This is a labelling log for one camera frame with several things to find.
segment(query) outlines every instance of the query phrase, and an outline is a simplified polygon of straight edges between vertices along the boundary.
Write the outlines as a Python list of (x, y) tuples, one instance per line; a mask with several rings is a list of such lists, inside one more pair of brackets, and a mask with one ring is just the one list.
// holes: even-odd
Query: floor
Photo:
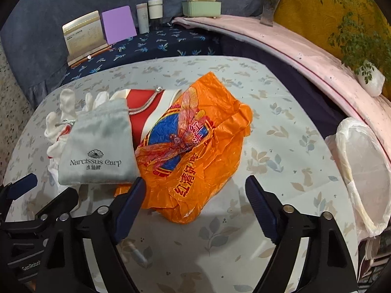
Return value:
[(33, 110), (16, 83), (0, 41), (0, 184)]

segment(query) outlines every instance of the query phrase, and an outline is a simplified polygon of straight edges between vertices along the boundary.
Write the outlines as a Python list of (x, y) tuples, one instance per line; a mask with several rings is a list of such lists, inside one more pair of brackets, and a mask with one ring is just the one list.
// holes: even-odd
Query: metal screw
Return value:
[(325, 211), (325, 212), (323, 213), (323, 217), (326, 218), (327, 220), (333, 219), (332, 213), (331, 213), (331, 212), (328, 212), (328, 211)]
[(294, 208), (291, 205), (285, 205), (283, 207), (283, 210), (287, 212), (288, 214), (292, 214), (294, 212)]
[(66, 221), (69, 218), (69, 215), (67, 213), (64, 213), (60, 216), (61, 221)]
[(109, 211), (109, 207), (107, 207), (107, 206), (100, 206), (98, 208), (98, 214), (100, 214), (100, 215), (104, 215), (108, 211)]

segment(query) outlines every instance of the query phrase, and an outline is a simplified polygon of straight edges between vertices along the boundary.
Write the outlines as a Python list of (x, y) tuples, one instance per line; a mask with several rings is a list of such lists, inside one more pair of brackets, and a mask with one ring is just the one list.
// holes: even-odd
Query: pink fabric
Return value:
[(388, 159), (391, 156), (391, 104), (383, 96), (372, 98), (359, 85), (353, 72), (341, 61), (279, 24), (273, 27), (259, 23), (259, 19), (222, 15), (176, 18), (180, 24), (197, 26), (198, 23), (222, 28), (261, 42), (265, 50), (284, 60), (321, 89), (348, 116), (368, 124), (377, 136)]

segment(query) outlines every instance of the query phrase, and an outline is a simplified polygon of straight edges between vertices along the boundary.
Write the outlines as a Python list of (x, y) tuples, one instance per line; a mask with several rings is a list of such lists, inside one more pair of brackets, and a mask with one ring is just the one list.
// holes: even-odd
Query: navy patterned cloth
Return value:
[(113, 67), (148, 59), (222, 55), (220, 35), (205, 30), (187, 30), (180, 26), (162, 27), (158, 31), (130, 37), (74, 68), (68, 68), (62, 85)]

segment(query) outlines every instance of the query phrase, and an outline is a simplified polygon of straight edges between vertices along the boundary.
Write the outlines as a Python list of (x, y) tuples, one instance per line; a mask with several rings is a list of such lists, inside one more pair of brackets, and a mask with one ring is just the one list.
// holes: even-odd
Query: green box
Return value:
[(182, 2), (183, 14), (187, 17), (219, 17), (221, 1), (189, 0)]

